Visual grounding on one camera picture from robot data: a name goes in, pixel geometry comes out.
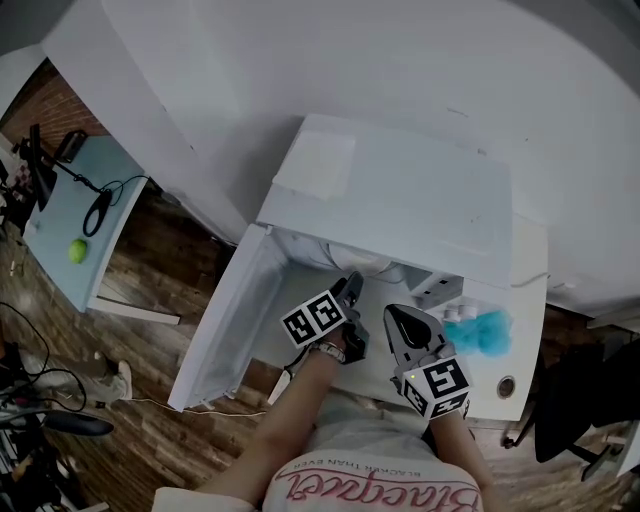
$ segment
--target black and white marker cube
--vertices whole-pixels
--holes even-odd
[[[462,407],[470,389],[471,377],[459,356],[439,359],[402,375],[402,394],[427,420]]]
[[[289,311],[280,319],[280,323],[289,339],[300,349],[333,331],[346,320],[333,295],[326,290]]]

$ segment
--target desk lamp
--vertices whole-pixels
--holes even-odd
[[[56,172],[42,162],[43,157],[49,162],[53,162],[54,165],[57,165],[60,169],[69,174],[73,178],[73,181],[79,181],[85,187],[90,188],[98,194],[98,198],[87,212],[82,228],[85,236],[92,237],[98,232],[100,226],[102,226],[107,210],[111,205],[113,192],[109,189],[97,188],[86,177],[82,176],[82,174],[74,173],[45,152],[40,146],[40,125],[34,124],[29,128],[29,139],[22,139],[22,143],[20,144],[20,158],[26,160],[29,170],[31,171],[33,188],[35,190],[36,200],[40,211],[44,211],[46,208],[58,180]],[[95,222],[93,229],[89,230],[87,227],[89,220],[96,212],[98,213],[98,219]]]

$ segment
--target fridge door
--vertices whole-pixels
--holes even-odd
[[[287,258],[267,228],[249,226],[191,340],[169,405],[182,411],[233,395],[286,267]]]

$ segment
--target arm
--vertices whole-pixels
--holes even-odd
[[[487,512],[506,510],[495,488],[491,470],[460,413],[452,412],[435,418],[430,426],[438,448],[438,458],[464,469],[474,478],[482,494],[484,509]]]
[[[344,349],[342,328],[331,332],[327,338]],[[256,428],[244,453],[229,469],[198,491],[232,496],[257,507],[273,475],[306,446],[320,406],[339,368],[340,363],[333,357],[311,352]]]

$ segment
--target white cord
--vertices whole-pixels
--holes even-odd
[[[535,283],[538,279],[543,277],[549,277],[549,272],[543,272],[542,274],[538,274],[537,276],[533,276],[531,279],[527,279],[526,281],[518,284],[512,284],[511,288],[524,288],[525,286],[529,286],[531,283]]]
[[[164,404],[161,404],[160,402],[157,402],[156,400],[153,400],[151,398],[131,398],[130,400],[127,400],[128,402],[151,402],[152,404],[156,404],[159,405],[160,407],[163,407],[169,411],[173,411],[173,412],[180,412],[180,411],[176,411],[175,409],[168,407]],[[226,412],[217,412],[217,411],[190,411],[188,409],[185,409],[182,412],[188,412],[190,414],[216,414],[218,416],[226,416],[227,418],[251,418],[253,416],[262,416],[263,414],[267,414],[266,411],[263,412],[256,412],[253,414],[228,414]]]

